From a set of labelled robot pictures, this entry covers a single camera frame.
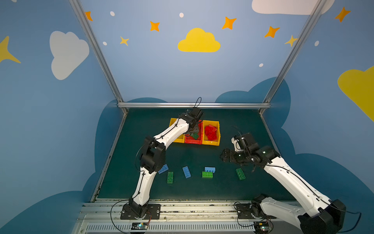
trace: black mounting plate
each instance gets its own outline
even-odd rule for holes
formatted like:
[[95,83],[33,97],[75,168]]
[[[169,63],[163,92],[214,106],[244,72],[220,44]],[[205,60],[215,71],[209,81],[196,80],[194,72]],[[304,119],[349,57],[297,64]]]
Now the black mounting plate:
[[[147,211],[149,211],[152,215],[152,219],[159,219],[160,218],[160,204],[148,204]],[[131,210],[129,204],[126,204],[122,207],[121,217],[120,219],[136,219],[136,214]],[[145,214],[143,220],[149,220],[149,213]]]
[[254,219],[252,216],[252,209],[250,203],[237,203],[235,204],[237,209],[238,219]]

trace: painted wall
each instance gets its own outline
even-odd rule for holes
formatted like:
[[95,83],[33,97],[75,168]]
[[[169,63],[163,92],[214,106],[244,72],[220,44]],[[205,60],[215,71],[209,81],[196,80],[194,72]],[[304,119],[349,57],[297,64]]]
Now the painted wall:
[[0,233],[70,233],[122,112],[68,0],[3,0],[0,22]]
[[[286,161],[374,232],[374,2],[335,1],[323,14],[264,117]],[[343,230],[357,215],[347,214]]]
[[316,2],[81,0],[124,100],[166,102],[262,102]]

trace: blue lego brick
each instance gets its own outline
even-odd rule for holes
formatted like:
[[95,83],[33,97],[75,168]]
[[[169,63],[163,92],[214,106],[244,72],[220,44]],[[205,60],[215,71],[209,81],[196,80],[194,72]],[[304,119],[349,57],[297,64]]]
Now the blue lego brick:
[[168,168],[168,166],[165,164],[165,165],[163,165],[162,168],[159,170],[159,174],[161,174],[161,173],[163,173],[163,172],[165,172],[165,171],[167,171],[167,170],[169,170],[169,168]]
[[215,173],[215,167],[205,167],[205,172],[213,172],[213,173]]
[[184,172],[184,175],[186,176],[186,179],[191,177],[190,170],[188,170],[187,166],[183,167],[183,172]]

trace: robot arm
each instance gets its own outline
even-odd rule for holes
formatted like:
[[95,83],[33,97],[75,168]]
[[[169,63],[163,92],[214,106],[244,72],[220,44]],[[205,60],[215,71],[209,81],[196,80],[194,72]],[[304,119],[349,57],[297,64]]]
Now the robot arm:
[[181,134],[199,131],[199,120],[203,112],[194,107],[191,112],[182,113],[170,127],[154,137],[146,137],[141,148],[140,176],[129,205],[135,214],[142,218],[147,211],[149,192],[156,173],[165,164],[165,152],[169,145]]
[[345,205],[331,201],[298,175],[285,160],[269,146],[260,148],[250,133],[232,138],[235,151],[225,149],[223,161],[240,165],[252,163],[278,180],[300,203],[294,207],[271,197],[261,195],[252,200],[255,217],[275,216],[303,231],[305,234],[335,234],[343,226]]

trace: aluminum frame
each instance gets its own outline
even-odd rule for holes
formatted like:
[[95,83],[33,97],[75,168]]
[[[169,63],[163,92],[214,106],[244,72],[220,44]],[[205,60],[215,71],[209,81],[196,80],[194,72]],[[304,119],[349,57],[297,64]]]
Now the aluminum frame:
[[[272,86],[270,87],[268,93],[265,96],[263,103],[270,103],[271,99],[273,98],[275,92],[278,90],[280,84],[282,83],[284,77],[286,76],[287,72],[292,66],[292,63],[295,61],[297,55],[301,51],[305,41],[309,37],[311,31],[313,30],[314,26],[316,25],[319,17],[322,13],[322,8],[324,7],[327,0],[318,0],[314,9],[312,10],[308,20],[306,21],[303,29],[301,30],[298,40],[296,44],[292,47],[290,53],[287,56],[286,61],[284,62],[282,68],[279,71],[279,74],[275,78]],[[265,109],[260,109],[260,114],[264,113]]]
[[97,181],[95,190],[94,190],[94,192],[92,194],[92,197],[91,197],[91,200],[90,200],[91,202],[95,202],[97,196],[99,195],[102,182],[104,181],[105,174],[107,173],[110,160],[112,159],[112,156],[113,156],[114,150],[116,148],[116,145],[117,145],[117,142],[118,142],[118,138],[119,138],[119,136],[121,134],[123,125],[125,123],[126,117],[127,117],[127,113],[124,113],[123,117],[122,117],[122,120],[121,120],[121,123],[120,123],[120,125],[118,127],[116,137],[115,137],[115,139],[113,141],[112,147],[110,148],[109,155],[108,155],[107,160],[105,161],[104,167],[103,167],[103,169],[101,171],[100,178]]
[[117,83],[113,77],[112,72],[110,71],[109,65],[107,61],[105,60],[105,57],[100,49],[99,43],[96,40],[95,34],[91,28],[90,23],[88,22],[88,19],[86,17],[85,11],[83,9],[83,6],[79,0],[69,0],[71,7],[73,8],[75,15],[77,16],[80,25],[82,26],[82,29],[90,42],[91,48],[93,52],[96,55],[96,58],[100,64],[100,67],[102,71],[104,72],[105,77],[108,80],[108,83],[110,85],[110,88],[112,89],[116,99],[118,102],[123,102],[123,98],[121,96],[121,93],[119,91],[119,88],[117,86]]
[[[85,203],[81,209],[72,234],[91,233],[119,233],[110,220],[111,207],[121,199],[97,199],[95,203]],[[234,209],[233,200],[225,201],[174,201],[174,200],[150,200],[150,204],[161,204],[160,219],[152,220],[147,232],[152,233],[183,233],[183,232],[209,232],[209,233],[232,233],[252,231],[252,228],[242,228],[237,225],[237,213]],[[130,233],[129,225],[138,220],[120,220],[122,206],[127,201],[122,201],[113,207],[111,212],[115,225],[126,233]],[[286,201],[292,206],[300,206],[297,201]],[[259,219],[240,219],[242,225],[249,225]],[[272,219],[280,231],[280,219]],[[287,231],[299,231],[296,227],[289,225]]]
[[[165,103],[148,103],[148,102],[121,102],[118,107],[130,108],[193,108],[196,103],[179,103],[179,102],[165,102]],[[200,103],[200,108],[215,108],[215,109],[259,109],[270,108],[270,103]]]

